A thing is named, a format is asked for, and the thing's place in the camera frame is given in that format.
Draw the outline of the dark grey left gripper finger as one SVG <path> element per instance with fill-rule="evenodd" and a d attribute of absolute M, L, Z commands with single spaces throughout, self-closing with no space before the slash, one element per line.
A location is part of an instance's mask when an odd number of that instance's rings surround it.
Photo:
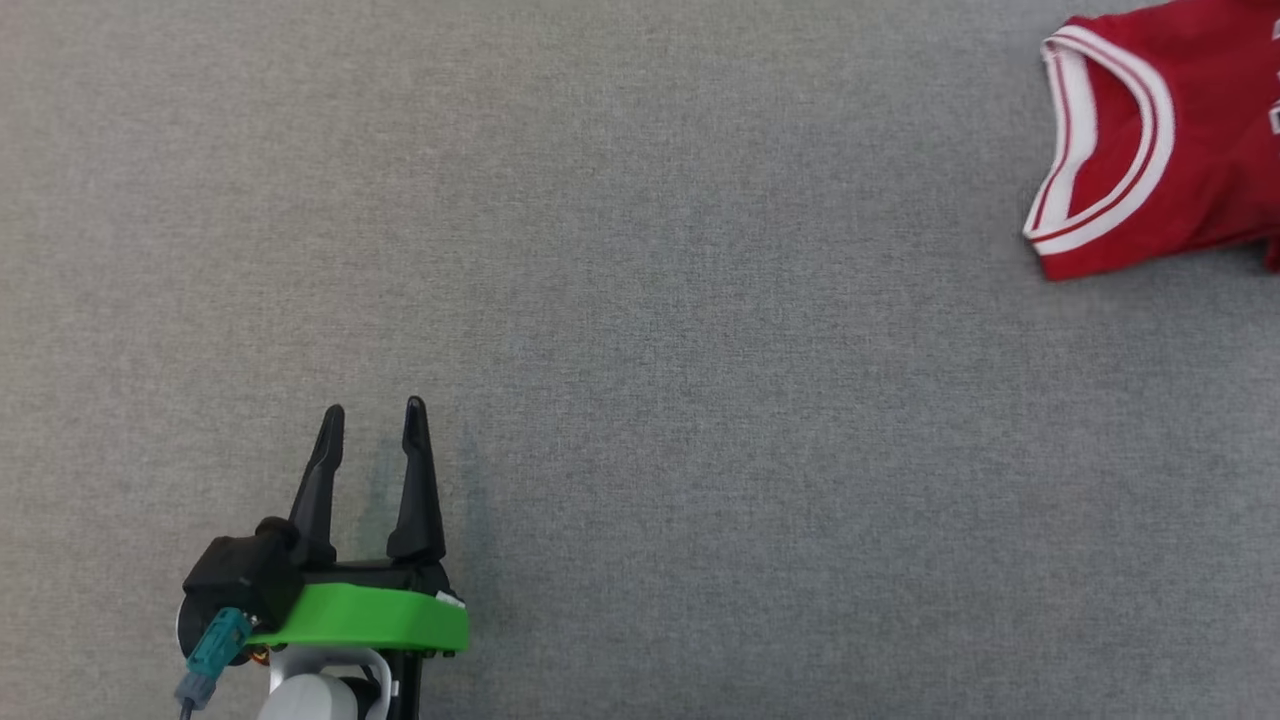
<path fill-rule="evenodd" d="M 329 568 L 337 561 L 332 510 L 334 480 L 343 459 L 344 424 L 344 409 L 332 405 L 325 411 L 291 507 L 289 521 L 300 537 L 291 559 L 302 569 Z"/>
<path fill-rule="evenodd" d="M 399 562 L 439 562 L 445 557 L 445 533 L 425 402 L 406 404 L 402 450 L 404 480 L 397 523 L 387 539 L 387 555 Z"/>

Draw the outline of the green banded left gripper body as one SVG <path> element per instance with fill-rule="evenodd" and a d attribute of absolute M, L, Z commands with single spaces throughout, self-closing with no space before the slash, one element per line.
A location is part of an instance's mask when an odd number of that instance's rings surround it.
<path fill-rule="evenodd" d="M 465 602 L 445 574 L 311 583 L 291 614 L 251 639 L 268 651 L 260 719 L 421 719 L 426 660 L 470 644 Z"/>

